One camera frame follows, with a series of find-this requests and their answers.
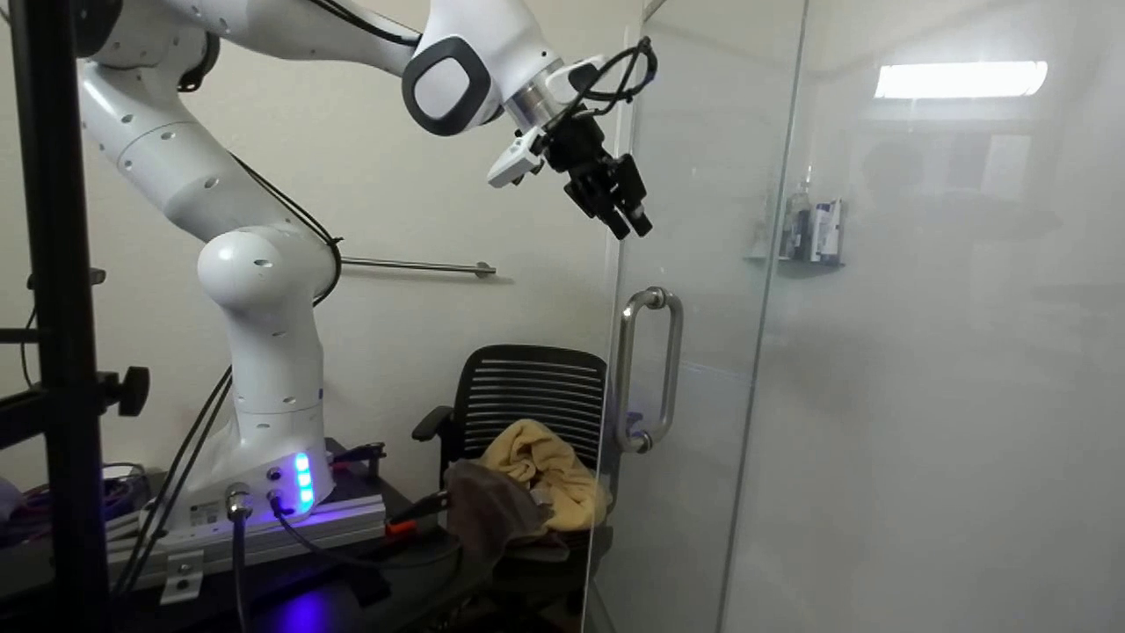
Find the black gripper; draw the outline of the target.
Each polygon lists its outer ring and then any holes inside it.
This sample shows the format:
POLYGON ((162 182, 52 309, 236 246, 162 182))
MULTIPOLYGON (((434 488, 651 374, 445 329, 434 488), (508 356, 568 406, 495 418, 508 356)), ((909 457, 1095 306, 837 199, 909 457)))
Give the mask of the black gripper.
POLYGON ((563 117, 550 131, 550 165, 568 176, 571 199, 614 240, 625 240, 630 224, 636 234, 654 227, 644 212, 648 186, 632 154, 609 154, 606 131, 593 117, 563 117))

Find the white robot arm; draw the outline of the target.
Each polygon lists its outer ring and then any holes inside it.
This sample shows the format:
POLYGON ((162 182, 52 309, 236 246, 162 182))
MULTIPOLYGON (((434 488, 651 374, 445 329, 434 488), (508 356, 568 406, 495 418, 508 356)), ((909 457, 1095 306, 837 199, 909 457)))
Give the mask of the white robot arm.
POLYGON ((183 484, 187 517, 230 494, 265 515, 310 515, 332 495, 314 306, 336 288, 339 251, 183 107, 227 41, 379 66, 435 136, 509 117, 516 142, 488 168, 495 186, 556 168, 612 232, 648 227, 641 168, 609 154, 597 127, 654 79, 644 41, 571 62, 525 0, 430 0, 419 29, 352 0, 77 0, 73 19, 84 131, 201 244, 198 278, 227 317, 236 426, 211 437, 183 484))

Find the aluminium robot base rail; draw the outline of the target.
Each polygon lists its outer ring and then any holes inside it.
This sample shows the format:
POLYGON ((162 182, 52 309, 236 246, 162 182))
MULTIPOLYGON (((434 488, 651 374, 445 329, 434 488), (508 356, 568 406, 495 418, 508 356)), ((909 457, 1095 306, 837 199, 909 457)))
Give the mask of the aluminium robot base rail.
MULTIPOLYGON (((310 515, 295 511, 255 511, 242 533, 242 562, 285 562, 314 553, 339 553, 347 544, 368 544, 386 530, 386 502, 379 495, 355 495, 324 502, 310 515)), ((156 544, 128 537, 118 523, 109 542, 109 583, 141 590, 198 590, 207 578, 234 571, 234 520, 167 530, 156 544)))

